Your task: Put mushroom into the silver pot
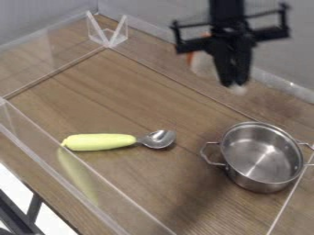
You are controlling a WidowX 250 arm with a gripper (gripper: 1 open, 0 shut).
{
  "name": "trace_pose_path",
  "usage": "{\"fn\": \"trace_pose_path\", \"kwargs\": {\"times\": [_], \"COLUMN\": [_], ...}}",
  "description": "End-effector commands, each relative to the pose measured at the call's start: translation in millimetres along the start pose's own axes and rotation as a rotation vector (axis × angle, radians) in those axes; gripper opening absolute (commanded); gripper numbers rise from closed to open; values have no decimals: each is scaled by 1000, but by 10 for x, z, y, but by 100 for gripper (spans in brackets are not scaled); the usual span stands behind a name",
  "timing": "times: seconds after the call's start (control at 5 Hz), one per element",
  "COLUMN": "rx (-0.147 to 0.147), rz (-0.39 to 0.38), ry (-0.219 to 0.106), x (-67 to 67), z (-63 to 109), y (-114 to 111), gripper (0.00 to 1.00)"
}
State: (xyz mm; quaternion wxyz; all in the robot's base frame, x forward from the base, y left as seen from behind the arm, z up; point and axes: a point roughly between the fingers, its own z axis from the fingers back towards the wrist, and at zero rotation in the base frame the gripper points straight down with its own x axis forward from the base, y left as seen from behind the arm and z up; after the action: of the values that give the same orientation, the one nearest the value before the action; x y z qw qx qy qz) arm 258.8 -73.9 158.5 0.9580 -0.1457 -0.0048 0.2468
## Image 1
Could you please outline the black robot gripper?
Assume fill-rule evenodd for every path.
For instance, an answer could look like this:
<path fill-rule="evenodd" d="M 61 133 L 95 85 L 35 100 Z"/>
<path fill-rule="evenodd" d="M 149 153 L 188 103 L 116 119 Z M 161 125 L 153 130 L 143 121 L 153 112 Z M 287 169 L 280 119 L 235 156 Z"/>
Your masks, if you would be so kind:
<path fill-rule="evenodd" d="M 174 34 L 175 51 L 178 54 L 206 50 L 214 39 L 235 41 L 235 82 L 244 85 L 248 81 L 252 61 L 252 48 L 258 42 L 286 39 L 290 36 L 287 13 L 290 6 L 278 3 L 272 9 L 263 9 L 256 13 L 247 10 L 246 0 L 208 0 L 204 19 L 192 23 L 174 20 L 169 29 Z M 259 17 L 276 16 L 278 24 L 263 28 L 251 27 L 248 20 Z M 183 39 L 182 30 L 186 28 L 208 27 L 210 35 L 192 39 Z M 234 82 L 234 68 L 231 52 L 227 44 L 216 40 L 212 49 L 216 74 L 223 86 L 230 87 Z"/>

